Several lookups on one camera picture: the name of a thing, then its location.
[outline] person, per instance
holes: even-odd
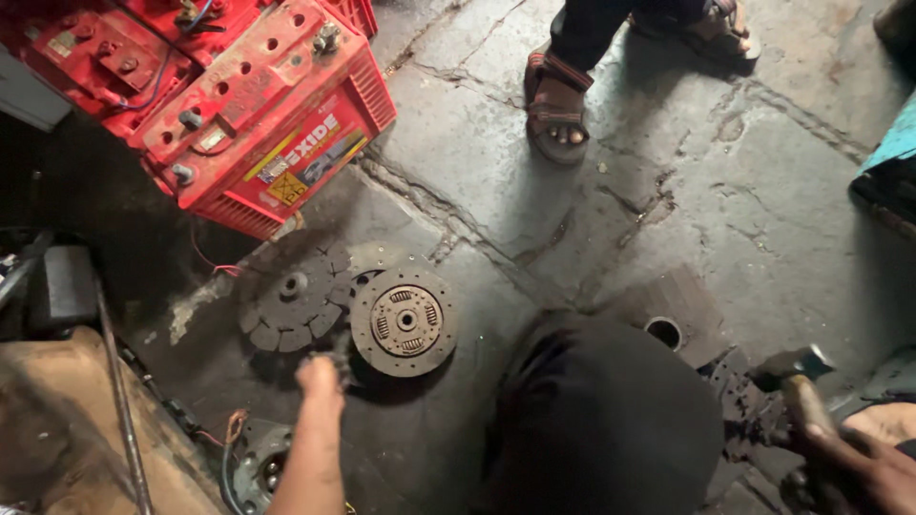
[[[740,0],[566,0],[551,23],[550,41],[531,52],[525,70],[527,130],[547,159],[583,159],[588,72],[628,17],[643,34],[677,35],[713,59],[752,63],[760,55]]]
[[[712,389],[661,341],[603,319],[555,313],[519,345],[487,437],[480,514],[689,514],[722,453]],[[304,392],[283,479],[268,515],[343,512],[333,362],[297,372]],[[855,474],[887,515],[916,515],[916,462],[859,435],[852,445],[806,428],[818,459]]]

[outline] clutch plate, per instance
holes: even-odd
[[[356,348],[376,370],[400,378],[432,371],[458,340],[457,300],[432,271],[394,267],[356,294],[350,324]]]
[[[308,248],[282,272],[245,278],[239,326],[251,343],[293,352],[324,336],[350,300],[349,256],[340,244]]]

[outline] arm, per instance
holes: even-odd
[[[344,483],[340,469],[344,395],[330,358],[315,357],[296,372],[304,399],[283,478],[267,515],[340,515]]]

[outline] hand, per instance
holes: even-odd
[[[857,477],[874,506],[887,515],[916,515],[916,461],[867,434],[843,431],[841,438],[814,424],[805,427],[814,447]]]
[[[312,402],[319,404],[331,403],[342,409],[344,406],[344,393],[341,391],[340,379],[334,362],[327,356],[316,356],[304,359],[296,371],[296,381],[302,388],[305,398],[303,404]]]

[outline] hammer head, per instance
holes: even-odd
[[[757,388],[766,391],[780,389],[782,380],[804,375],[814,381],[827,372],[836,370],[834,363],[814,344],[798,350],[780,352],[751,370],[750,378]]]

